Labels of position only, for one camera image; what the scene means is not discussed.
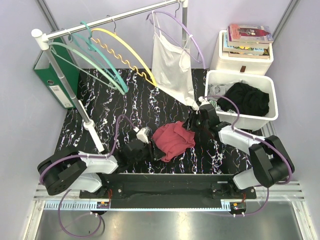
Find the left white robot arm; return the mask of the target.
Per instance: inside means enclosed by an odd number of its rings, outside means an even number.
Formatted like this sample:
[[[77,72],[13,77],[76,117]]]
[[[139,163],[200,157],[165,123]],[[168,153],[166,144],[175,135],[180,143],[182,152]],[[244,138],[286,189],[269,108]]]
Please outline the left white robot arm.
[[[102,174],[122,173],[135,163],[159,161],[165,156],[153,140],[145,143],[136,138],[112,154],[86,153],[69,146],[43,160],[37,171],[40,184],[50,196],[78,190],[103,198],[108,193],[108,186],[103,182]]]

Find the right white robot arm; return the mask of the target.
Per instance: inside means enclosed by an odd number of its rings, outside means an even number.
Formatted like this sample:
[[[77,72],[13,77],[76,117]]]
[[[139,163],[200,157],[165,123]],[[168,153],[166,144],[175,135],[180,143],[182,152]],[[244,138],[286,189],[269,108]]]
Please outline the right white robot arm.
[[[295,166],[279,137],[263,138],[220,121],[215,108],[209,103],[201,105],[198,110],[191,110],[183,127],[204,133],[250,157],[252,167],[235,174],[227,185],[228,195],[232,198],[239,198],[251,187],[270,188],[276,184],[288,184],[292,179]]]

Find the dark red tank top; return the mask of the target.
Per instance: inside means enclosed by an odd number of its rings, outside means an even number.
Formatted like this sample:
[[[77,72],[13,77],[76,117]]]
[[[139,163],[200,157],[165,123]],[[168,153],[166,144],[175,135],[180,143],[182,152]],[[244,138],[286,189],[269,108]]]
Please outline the dark red tank top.
[[[159,127],[152,135],[157,148],[165,154],[161,158],[165,163],[183,154],[186,149],[193,148],[196,144],[195,132],[186,130],[183,124],[182,121],[167,123]]]

